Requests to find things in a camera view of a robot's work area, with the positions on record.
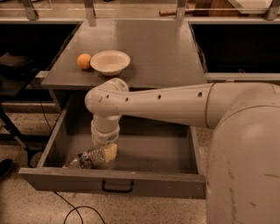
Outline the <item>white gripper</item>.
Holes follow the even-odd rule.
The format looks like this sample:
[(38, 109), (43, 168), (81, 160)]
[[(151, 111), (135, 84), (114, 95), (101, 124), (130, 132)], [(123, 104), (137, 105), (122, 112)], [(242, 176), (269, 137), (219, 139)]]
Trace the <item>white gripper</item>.
[(110, 132), (100, 132), (93, 123), (91, 123), (91, 135), (94, 147), (98, 145), (106, 145), (104, 147), (104, 156), (107, 163), (114, 161), (117, 154), (117, 145), (114, 143), (119, 138), (120, 126)]

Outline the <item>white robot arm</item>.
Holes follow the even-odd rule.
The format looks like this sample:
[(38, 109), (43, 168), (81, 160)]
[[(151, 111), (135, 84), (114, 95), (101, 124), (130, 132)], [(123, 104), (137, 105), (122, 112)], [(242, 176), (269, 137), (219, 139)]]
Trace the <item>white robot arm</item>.
[(206, 174), (207, 224), (280, 224), (280, 93), (257, 82), (131, 92), (118, 78), (85, 97), (94, 133), (122, 115), (213, 130)]

